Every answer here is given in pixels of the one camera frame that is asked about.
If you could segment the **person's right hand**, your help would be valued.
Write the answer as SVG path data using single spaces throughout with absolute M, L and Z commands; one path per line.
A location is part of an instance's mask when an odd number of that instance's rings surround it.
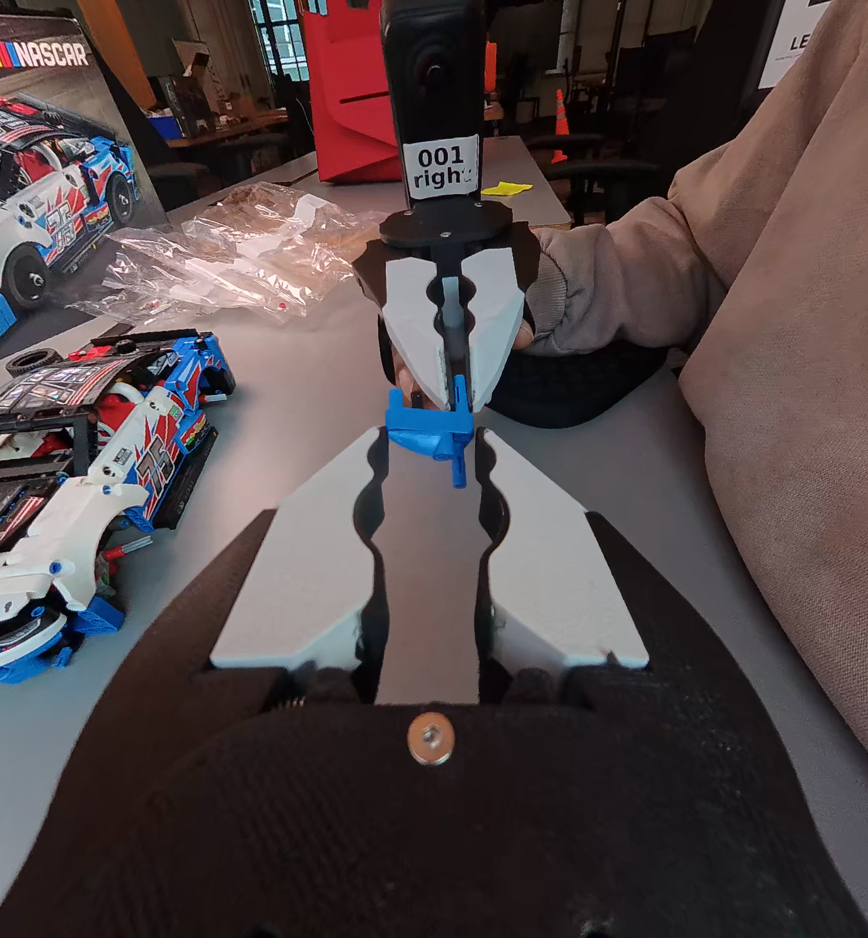
M 519 331 L 516 335 L 516 338 L 512 345 L 513 351 L 522 351 L 528 348 L 534 341 L 534 324 L 529 319 L 528 316 L 524 316 L 521 322 Z M 392 360 L 393 360 L 393 373 L 394 373 L 394 384 L 402 392 L 404 404 L 411 407 L 410 405 L 410 395 L 414 390 L 422 390 L 420 384 L 418 383 L 416 377 L 411 371 L 408 364 L 405 362 L 403 356 L 396 350 L 392 345 Z M 426 392 L 424 392 L 427 397 L 427 406 L 426 409 L 439 411 L 442 408 L 440 405 L 431 399 Z

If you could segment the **framed black white marker sign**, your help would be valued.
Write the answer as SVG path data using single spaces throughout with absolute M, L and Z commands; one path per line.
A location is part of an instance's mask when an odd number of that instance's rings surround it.
M 763 60 L 758 89 L 774 87 L 799 58 L 830 1 L 784 1 Z

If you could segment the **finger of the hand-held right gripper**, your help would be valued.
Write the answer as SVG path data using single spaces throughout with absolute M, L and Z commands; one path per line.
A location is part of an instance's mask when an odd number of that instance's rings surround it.
M 428 286 L 438 278 L 434 262 L 416 257 L 385 264 L 382 317 L 393 346 L 420 389 L 440 409 L 452 408 L 443 338 L 435 327 L 438 307 Z
M 511 248 L 492 248 L 466 257 L 462 275 L 475 288 L 467 304 L 475 323 L 468 334 L 472 409 L 491 399 L 519 334 L 524 293 Z

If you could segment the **paned window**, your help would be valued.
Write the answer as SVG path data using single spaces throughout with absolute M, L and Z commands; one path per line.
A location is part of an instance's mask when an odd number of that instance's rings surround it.
M 264 61 L 275 75 L 309 81 L 304 38 L 295 1 L 249 1 Z

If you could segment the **grey desk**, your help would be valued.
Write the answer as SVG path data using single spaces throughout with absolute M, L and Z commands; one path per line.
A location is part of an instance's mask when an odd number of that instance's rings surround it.
M 150 623 L 261 510 L 274 507 L 371 426 L 389 383 L 374 306 L 356 282 L 280 326 L 255 312 L 199 318 L 236 375 L 211 409 L 219 439 L 182 522 L 135 553 L 120 582 L 120 632 L 88 639 L 63 671 L 0 688 L 0 903 L 41 827 L 76 738 Z M 704 469 L 700 427 L 666 369 L 578 428 L 479 420 L 576 498 L 600 512 L 682 594 L 732 652 L 785 743 L 819 831 L 868 917 L 868 754 L 804 666 L 730 539 Z M 477 688 L 472 613 L 488 540 L 479 486 L 451 487 L 449 468 L 396 448 L 378 534 L 390 577 L 384 703 Z

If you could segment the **toy car box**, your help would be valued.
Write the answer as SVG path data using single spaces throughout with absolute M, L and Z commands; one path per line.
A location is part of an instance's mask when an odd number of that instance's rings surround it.
M 82 318 L 112 232 L 166 220 L 82 26 L 0 5 L 0 358 Z

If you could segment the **red felt bag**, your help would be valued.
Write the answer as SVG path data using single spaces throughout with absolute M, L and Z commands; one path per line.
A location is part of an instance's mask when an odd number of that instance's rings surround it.
M 304 14 L 321 181 L 480 197 L 484 2 L 335 2 Z

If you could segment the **person's beige sweatshirt torso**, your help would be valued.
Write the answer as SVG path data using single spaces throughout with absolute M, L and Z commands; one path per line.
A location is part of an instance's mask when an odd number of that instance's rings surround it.
M 673 202 L 727 293 L 682 373 L 715 499 L 868 750 L 868 2 L 832 2 Z

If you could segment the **blue wedge brick panel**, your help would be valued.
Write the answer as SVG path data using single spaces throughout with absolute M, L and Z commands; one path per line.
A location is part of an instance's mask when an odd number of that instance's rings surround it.
M 389 391 L 385 427 L 390 441 L 439 462 L 461 463 L 464 449 L 475 434 L 469 410 L 406 407 L 397 388 Z

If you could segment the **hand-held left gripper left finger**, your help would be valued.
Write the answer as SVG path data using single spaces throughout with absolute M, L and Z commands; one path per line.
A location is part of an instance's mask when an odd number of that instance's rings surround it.
M 390 618 L 372 538 L 388 471 L 386 431 L 373 427 L 282 500 L 211 651 L 215 667 L 335 667 L 379 685 Z

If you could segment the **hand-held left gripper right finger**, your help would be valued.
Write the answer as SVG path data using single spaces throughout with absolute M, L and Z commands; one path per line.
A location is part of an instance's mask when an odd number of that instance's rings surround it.
M 479 428 L 479 564 L 475 640 L 481 685 L 498 667 L 556 683 L 574 667 L 612 661 L 642 669 L 649 655 L 583 506 L 498 435 Z

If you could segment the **crumpled clear plastic bag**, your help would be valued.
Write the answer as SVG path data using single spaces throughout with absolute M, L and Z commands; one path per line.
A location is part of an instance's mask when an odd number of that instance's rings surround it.
M 68 305 L 132 325 L 227 309 L 289 322 L 354 277 L 385 217 L 277 184 L 240 185 L 178 224 L 112 232 L 101 280 Z

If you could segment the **brick race car model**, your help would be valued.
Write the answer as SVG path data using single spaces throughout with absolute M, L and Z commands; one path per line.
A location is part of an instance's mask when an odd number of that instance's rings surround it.
M 120 561 L 174 529 L 236 382 L 210 331 L 105 335 L 0 387 L 0 685 L 118 631 Z

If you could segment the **black toy tyre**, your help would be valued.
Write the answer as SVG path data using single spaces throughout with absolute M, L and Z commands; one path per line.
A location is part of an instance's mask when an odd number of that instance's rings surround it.
M 35 348 L 21 352 L 5 363 L 5 368 L 12 377 L 30 373 L 36 369 L 59 365 L 64 357 L 52 348 Z

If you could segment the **pale side table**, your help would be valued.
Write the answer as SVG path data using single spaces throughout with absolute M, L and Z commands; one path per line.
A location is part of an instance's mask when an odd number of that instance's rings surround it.
M 482 168 L 484 189 L 494 187 L 499 182 L 532 186 L 511 197 L 487 195 L 488 201 L 510 207 L 514 221 L 526 220 L 533 229 L 570 229 L 569 213 L 520 137 L 485 138 Z

